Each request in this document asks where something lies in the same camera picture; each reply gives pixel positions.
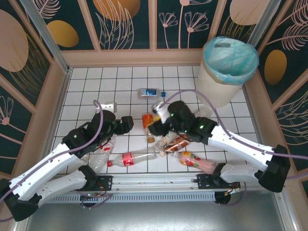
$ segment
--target dark teal wallpaper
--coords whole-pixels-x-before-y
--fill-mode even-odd
[[[0,22],[0,74],[36,105],[50,63],[8,0],[0,2]]]
[[[217,1],[158,0],[157,48],[202,48],[207,42]]]
[[[308,68],[308,2],[295,0],[260,55],[259,71],[275,102]]]
[[[234,15],[235,15],[234,17],[236,17],[236,15],[241,15],[241,12],[243,11],[253,10],[253,8],[252,9],[245,9],[245,8],[241,9],[240,8],[240,6],[242,5],[241,2],[243,3],[244,1],[237,1],[237,2],[239,2],[239,6],[237,6],[237,12],[234,12]],[[227,36],[229,38],[238,39],[243,42],[247,42],[252,31],[255,28],[257,20],[255,20],[254,24],[247,25],[247,26],[245,25],[244,20],[243,20],[243,23],[236,24],[231,18],[231,13],[230,13],[231,3],[232,3],[232,0],[227,0],[225,10],[223,12],[216,36]]]
[[[308,82],[276,110],[280,127],[291,154],[308,156]],[[307,160],[293,159],[298,171]]]
[[[11,174],[32,114],[0,87],[0,172]]]
[[[286,2],[286,0],[281,0],[277,11],[275,12],[274,16],[271,18],[271,21],[270,21],[269,25],[267,26],[266,30],[264,31],[262,37],[260,38],[259,43],[256,45],[256,50],[259,49],[259,47],[260,47],[260,45],[263,41],[263,38],[267,35],[268,31],[270,30],[271,26],[273,25],[274,21],[276,20],[278,14],[280,13],[280,10],[283,7],[283,5],[285,4],[285,2]]]
[[[94,49],[77,0],[33,2],[61,50]]]
[[[102,50],[149,49],[148,0],[87,0]]]
[[[308,180],[302,182],[306,196],[308,198]]]
[[[51,51],[49,50],[48,46],[46,45],[45,41],[42,39],[42,37],[39,34],[39,31],[37,30],[37,28],[35,27],[35,25],[33,24],[32,20],[29,18],[28,14],[26,13],[23,5],[21,4],[20,0],[16,0],[17,3],[19,4],[20,8],[23,10],[24,14],[27,16],[28,21],[30,22],[30,24],[32,25],[32,27],[34,28],[34,30],[36,31],[37,35],[39,35],[41,41],[44,43],[46,49],[48,50],[49,54],[51,55],[51,57],[53,58],[53,54],[51,53]]]

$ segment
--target blue plastic bag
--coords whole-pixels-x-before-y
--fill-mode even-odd
[[[228,38],[216,37],[203,51],[204,61],[217,79],[230,85],[242,85],[259,66],[259,55],[251,44]]]

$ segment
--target metal vent grille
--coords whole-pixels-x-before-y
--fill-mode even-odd
[[[47,203],[72,204],[80,203],[84,196],[66,194],[58,196]],[[100,202],[102,198],[87,198],[85,203]],[[132,202],[180,202],[180,201],[215,201],[215,192],[170,192],[170,193],[115,193],[107,203],[132,203]]]

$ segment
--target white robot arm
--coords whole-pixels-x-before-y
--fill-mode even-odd
[[[5,197],[4,201],[16,221],[31,216],[38,207],[57,195],[71,190],[87,191],[95,185],[97,175],[88,165],[79,167],[67,176],[49,180],[63,167],[107,143],[113,134],[128,133],[134,125],[131,116],[124,116],[120,121],[116,120],[115,115],[110,111],[102,110],[102,113],[103,126],[97,138],[89,146],[79,149],[89,143],[97,133],[100,127],[100,113],[97,113],[90,122],[71,130],[50,154],[27,172],[12,180],[0,180],[0,198],[2,200]]]
[[[287,154],[281,145],[276,148],[247,140],[230,131],[226,131],[216,121],[205,117],[195,117],[183,101],[171,103],[168,107],[162,102],[153,105],[152,110],[160,117],[148,128],[156,136],[166,135],[170,130],[185,133],[191,141],[221,148],[233,153],[250,164],[230,165],[220,163],[214,173],[214,182],[219,185],[222,180],[233,182],[259,182],[261,186],[272,191],[281,192],[290,169],[288,158],[272,155]]]

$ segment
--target white trash can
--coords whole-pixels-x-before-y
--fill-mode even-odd
[[[255,74],[258,65],[259,56],[252,45],[227,37],[214,38],[203,48],[196,90],[204,94],[214,107],[224,107]],[[210,116],[212,110],[206,100],[196,95],[205,105],[203,116]]]

